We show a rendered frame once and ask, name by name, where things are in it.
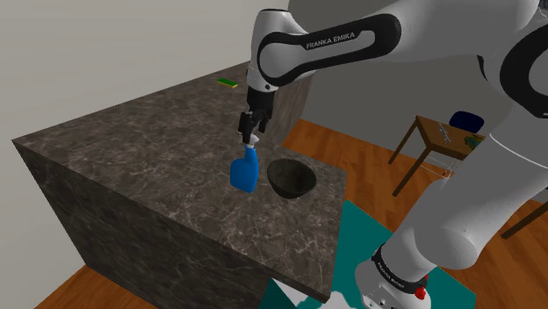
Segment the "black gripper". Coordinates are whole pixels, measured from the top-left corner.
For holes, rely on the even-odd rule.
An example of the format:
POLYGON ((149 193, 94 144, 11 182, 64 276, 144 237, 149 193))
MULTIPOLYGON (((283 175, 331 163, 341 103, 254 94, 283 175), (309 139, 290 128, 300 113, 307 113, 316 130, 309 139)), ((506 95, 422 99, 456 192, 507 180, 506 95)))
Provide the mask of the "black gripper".
POLYGON ((247 103, 249 111, 243 111, 240 115, 238 132, 242 135, 242 142, 250 143, 251 134, 256 126, 256 119, 253 111, 261 111, 259 113, 258 131, 264 133, 266 126, 273 112, 275 92, 263 92, 248 87, 247 103))

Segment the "blue spray bottle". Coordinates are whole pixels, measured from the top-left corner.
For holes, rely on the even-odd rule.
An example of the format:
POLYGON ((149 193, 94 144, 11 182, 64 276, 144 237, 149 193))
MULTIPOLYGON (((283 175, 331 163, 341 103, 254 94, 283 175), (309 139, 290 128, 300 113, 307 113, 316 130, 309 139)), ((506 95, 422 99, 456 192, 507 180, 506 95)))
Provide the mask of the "blue spray bottle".
POLYGON ((252 193, 257 184, 259 164, 255 144, 259 138, 253 133, 245 144, 243 158, 232 161, 230 166, 230 184, 236 189, 252 193))

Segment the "black bowl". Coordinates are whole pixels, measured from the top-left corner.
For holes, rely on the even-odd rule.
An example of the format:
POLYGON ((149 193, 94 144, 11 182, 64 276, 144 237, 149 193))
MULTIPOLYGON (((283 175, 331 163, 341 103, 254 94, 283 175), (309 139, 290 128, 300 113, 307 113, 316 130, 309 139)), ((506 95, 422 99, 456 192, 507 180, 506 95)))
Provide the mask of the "black bowl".
POLYGON ((312 190, 317 178, 312 169, 295 159, 276 159, 267 168, 271 188, 282 198, 301 197, 312 190))

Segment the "teal robot stand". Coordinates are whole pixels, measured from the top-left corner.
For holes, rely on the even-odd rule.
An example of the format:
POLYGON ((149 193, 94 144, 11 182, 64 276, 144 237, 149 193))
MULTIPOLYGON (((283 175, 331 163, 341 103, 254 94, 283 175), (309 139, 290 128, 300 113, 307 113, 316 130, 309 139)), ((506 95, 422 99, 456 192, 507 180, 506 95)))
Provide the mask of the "teal robot stand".
MULTIPOLYGON (((369 214, 350 201, 345 202, 328 302, 323 304, 272 279, 258 309, 373 309, 362 304, 354 271, 391 235, 391 231, 369 214)), ((475 309, 475 293, 439 268, 429 273, 427 291, 431 297, 431 309, 475 309)))

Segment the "brown wooden table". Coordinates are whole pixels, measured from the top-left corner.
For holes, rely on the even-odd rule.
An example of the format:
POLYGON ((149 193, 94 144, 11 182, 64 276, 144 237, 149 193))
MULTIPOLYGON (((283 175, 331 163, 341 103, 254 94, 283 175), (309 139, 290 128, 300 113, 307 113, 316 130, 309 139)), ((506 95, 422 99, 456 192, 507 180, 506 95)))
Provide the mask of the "brown wooden table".
POLYGON ((406 144, 414 130, 417 130, 424 143, 424 150, 416 159, 414 165, 409 169, 406 175, 402 178, 398 186, 393 191, 393 196, 397 197, 400 191, 404 188, 413 174, 418 170, 424 160, 431 152, 449 156, 450 158, 463 161, 468 156, 472 149, 466 144, 466 138, 476 138, 484 140, 486 137, 476 133, 470 133, 466 130, 443 124, 433 119, 427 119, 422 116, 416 116, 413 124, 408 129, 406 135, 401 140, 399 146, 396 147, 388 163, 392 164, 401 149, 406 144))

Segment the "dark blue chair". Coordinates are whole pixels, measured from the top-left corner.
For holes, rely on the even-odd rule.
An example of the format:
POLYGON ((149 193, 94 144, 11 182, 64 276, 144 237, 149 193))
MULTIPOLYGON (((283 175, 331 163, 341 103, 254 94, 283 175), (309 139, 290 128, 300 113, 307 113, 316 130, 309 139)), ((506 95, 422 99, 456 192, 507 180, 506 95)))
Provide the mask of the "dark blue chair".
POLYGON ((478 133, 485 125, 485 120, 468 111, 456 111, 449 120, 449 125, 470 133, 478 133))

